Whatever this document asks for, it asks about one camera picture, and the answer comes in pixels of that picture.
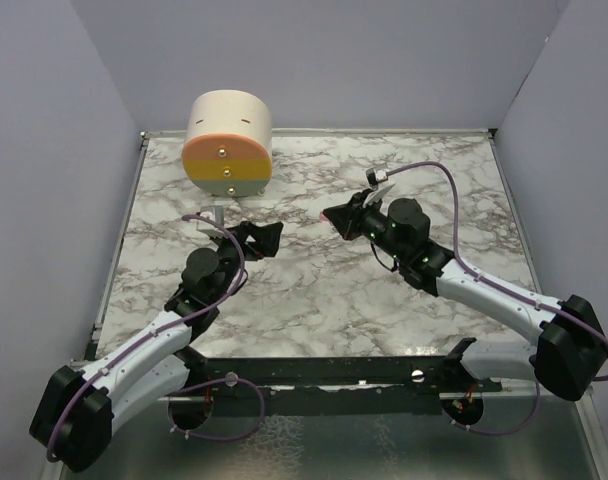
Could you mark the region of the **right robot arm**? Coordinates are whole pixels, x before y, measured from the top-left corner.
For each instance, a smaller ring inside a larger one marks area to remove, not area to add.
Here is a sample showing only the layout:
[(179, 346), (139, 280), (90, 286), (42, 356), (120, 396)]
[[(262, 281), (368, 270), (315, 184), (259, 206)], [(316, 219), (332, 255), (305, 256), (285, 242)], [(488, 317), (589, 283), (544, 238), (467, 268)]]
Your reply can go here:
[(472, 340), (443, 367), (445, 383), (465, 391), (478, 380), (539, 382), (549, 392), (579, 400), (608, 358), (604, 332), (592, 305), (539, 295), (496, 278), (460, 259), (429, 237), (430, 219), (413, 199), (381, 210), (378, 193), (364, 190), (323, 216), (346, 241), (363, 237), (394, 261), (416, 290), (461, 303), (508, 327), (520, 340)]

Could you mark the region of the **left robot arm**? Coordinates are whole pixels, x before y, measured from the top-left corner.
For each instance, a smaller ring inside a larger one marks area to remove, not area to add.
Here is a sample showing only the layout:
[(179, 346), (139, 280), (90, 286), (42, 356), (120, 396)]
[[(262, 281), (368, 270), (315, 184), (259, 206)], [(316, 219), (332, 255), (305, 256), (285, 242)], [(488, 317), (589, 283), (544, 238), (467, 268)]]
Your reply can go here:
[(242, 288), (247, 263), (276, 256), (283, 230), (280, 222), (210, 225), (213, 247), (188, 255), (177, 290), (151, 323), (105, 357), (51, 375), (29, 427), (49, 462), (83, 471), (140, 410), (175, 391), (190, 395), (202, 388), (204, 369), (182, 360), (181, 351)]

